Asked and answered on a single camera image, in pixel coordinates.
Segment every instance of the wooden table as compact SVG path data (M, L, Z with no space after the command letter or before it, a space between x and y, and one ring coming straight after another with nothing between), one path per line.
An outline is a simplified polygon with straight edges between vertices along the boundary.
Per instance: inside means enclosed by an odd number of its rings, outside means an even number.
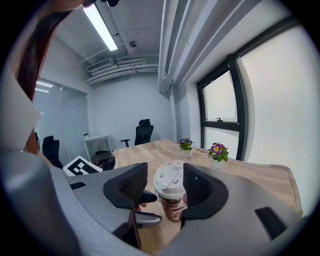
M189 164L211 167L211 161L207 152L201 148L194 148L191 158L184 158L179 145L169 140L157 140L150 143L126 147L115 150L114 168L124 167L136 163L148 163L148 183L146 190L154 193L153 178L157 168L173 160L183 160ZM250 179L283 202L301 211L300 196L295 179L291 170L283 165L276 164L253 164L230 159L224 164L223 171ZM144 212L162 216L162 222L148 229L139 229L141 250L155 254L164 248L180 231L180 222L169 221L160 202L149 203Z

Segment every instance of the chair headrest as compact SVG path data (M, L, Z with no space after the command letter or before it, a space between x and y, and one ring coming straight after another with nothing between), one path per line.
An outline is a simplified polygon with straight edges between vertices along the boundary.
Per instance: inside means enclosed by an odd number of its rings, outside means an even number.
M149 126L150 125L150 119L140 120L139 125L140 126Z
M48 136L48 137L45 137L44 139L43 139L43 144L46 144L46 143L52 143L52 142L54 142L55 140L54 140L54 137L53 136Z

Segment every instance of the window frame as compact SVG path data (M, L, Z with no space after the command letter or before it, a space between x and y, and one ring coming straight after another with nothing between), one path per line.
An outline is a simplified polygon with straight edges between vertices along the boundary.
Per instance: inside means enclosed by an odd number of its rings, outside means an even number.
M197 83L200 110L201 148L205 147L205 127L236 131L239 132L236 160L244 160L249 134L249 106L245 83L236 59L249 53L253 49L276 37L277 35L295 26L298 26L299 24L299 21L293 15L277 22L270 28L257 35L244 46L240 47L235 53L228 54L225 60L223 60L215 69L213 69L209 74L207 74L201 81ZM237 122L207 121L204 88L228 71L230 71L232 86L235 95Z

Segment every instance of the hair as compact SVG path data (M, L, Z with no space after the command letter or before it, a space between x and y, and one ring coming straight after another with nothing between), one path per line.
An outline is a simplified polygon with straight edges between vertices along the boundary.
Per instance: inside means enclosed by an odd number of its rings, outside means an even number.
M52 35L60 22L71 12L72 11L54 12L42 18L27 41L21 56L21 62L17 72L17 81L31 101L34 99L36 82L46 57ZM37 154L39 151L34 131L31 132L25 149L33 154Z

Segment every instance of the fluorescent light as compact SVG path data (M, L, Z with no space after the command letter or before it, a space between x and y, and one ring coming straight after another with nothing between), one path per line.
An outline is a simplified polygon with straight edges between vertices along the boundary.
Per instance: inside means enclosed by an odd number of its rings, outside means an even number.
M36 84L39 85L39 86L46 86L46 87L50 87L52 88L52 84L48 84L48 83L45 83L45 82L40 82L40 81L36 81Z
M118 49L112 35L110 34L102 17L100 16L100 13L98 12L96 5L93 4L88 8L83 8L83 11L91 21L96 31L99 33L100 37L102 38L108 49L110 51Z
M46 93L46 94L49 92L48 90L39 89L39 88L35 88L35 90L38 92Z

